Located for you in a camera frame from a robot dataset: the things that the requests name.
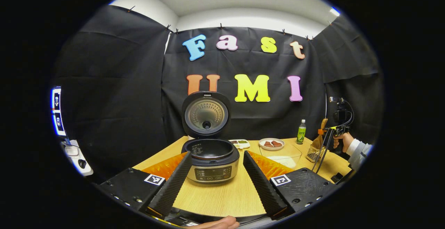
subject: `pink letter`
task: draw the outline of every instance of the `pink letter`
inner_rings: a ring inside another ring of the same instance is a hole
[[[303,97],[300,95],[300,77],[289,76],[289,82],[291,83],[291,97],[290,101],[302,101]]]
[[[236,45],[237,39],[232,35],[221,36],[219,37],[219,40],[221,41],[216,43],[216,47],[218,47],[221,50],[229,49],[231,51],[235,51],[236,49],[238,49],[238,46]]]

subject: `hand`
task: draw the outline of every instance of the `hand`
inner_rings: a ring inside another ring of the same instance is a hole
[[[353,142],[354,138],[349,134],[349,132],[346,132],[342,135],[334,136],[334,149],[337,148],[339,142],[339,139],[343,139],[343,152],[348,151],[349,146]]]
[[[235,229],[240,226],[239,222],[236,222],[236,218],[227,216],[218,221],[202,223],[197,226],[186,226],[187,229]]]

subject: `wooden spatula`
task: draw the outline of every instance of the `wooden spatula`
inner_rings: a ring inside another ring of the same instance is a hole
[[[321,121],[321,129],[324,129],[326,123],[327,123],[327,118],[324,118],[323,121]],[[313,146],[316,149],[320,149],[322,144],[323,144],[323,135],[318,134],[318,137],[316,137],[316,139],[313,140],[311,146]]]

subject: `rice cooker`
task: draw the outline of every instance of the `rice cooker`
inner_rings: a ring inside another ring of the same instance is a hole
[[[221,183],[234,178],[240,153],[232,142],[218,139],[230,121],[227,97],[218,92],[195,92],[185,99],[182,112],[184,130],[194,138],[181,151],[190,151],[192,155],[187,177],[199,183]]]

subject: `monitor screen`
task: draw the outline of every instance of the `monitor screen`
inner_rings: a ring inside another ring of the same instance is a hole
[[[54,130],[57,135],[66,137],[65,129],[62,122],[62,114],[60,112],[60,92],[61,87],[56,86],[51,91],[51,112]]]

